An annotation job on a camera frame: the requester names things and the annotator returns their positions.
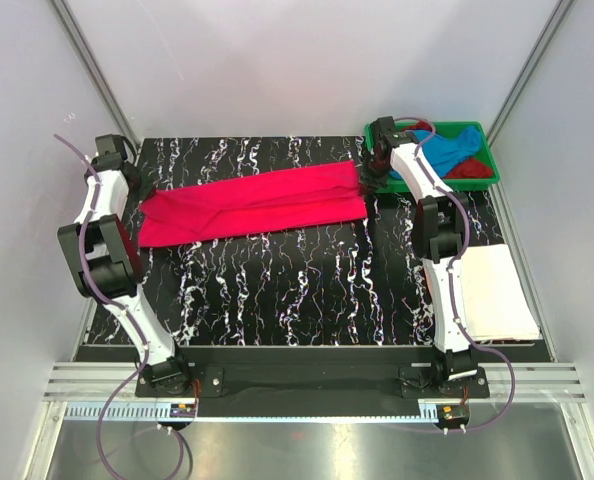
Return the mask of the pink t shirt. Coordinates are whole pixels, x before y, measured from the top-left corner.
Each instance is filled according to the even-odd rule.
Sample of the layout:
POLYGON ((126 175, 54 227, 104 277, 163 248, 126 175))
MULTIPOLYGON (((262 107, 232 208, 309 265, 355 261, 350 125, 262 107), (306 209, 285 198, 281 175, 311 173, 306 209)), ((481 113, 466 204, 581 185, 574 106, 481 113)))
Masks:
POLYGON ((158 190, 144 201, 141 247, 362 220, 367 208, 351 161, 158 190))

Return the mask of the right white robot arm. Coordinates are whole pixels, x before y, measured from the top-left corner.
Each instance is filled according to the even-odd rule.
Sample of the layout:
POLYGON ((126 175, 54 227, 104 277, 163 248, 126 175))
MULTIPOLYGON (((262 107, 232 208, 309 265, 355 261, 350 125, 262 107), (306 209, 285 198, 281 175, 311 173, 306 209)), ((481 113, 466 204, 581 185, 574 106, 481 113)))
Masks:
POLYGON ((393 117, 386 116, 370 123, 369 131, 371 145, 361 167, 361 188, 365 192, 384 188, 389 174, 396 172, 413 195, 412 249, 422 261, 435 315, 431 366, 409 385, 464 397, 478 369, 467 333, 461 282, 461 258, 470 239, 468 198, 443 181, 423 152, 435 128, 421 138, 418 131, 403 130, 393 117))

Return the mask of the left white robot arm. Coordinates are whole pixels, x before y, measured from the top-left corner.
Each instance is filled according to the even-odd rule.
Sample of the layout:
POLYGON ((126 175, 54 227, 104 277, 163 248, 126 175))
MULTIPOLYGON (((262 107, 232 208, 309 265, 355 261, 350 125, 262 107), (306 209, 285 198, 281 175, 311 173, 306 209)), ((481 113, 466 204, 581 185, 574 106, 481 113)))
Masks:
POLYGON ((124 329, 137 349, 141 384, 166 395, 185 394, 193 372, 146 298, 141 260, 121 221, 130 197, 143 201, 154 195, 152 183, 134 165, 135 147, 123 135, 102 135, 95 138, 96 155, 90 158, 65 138, 56 139, 86 168, 82 209, 57 232, 77 290, 94 299, 124 329))

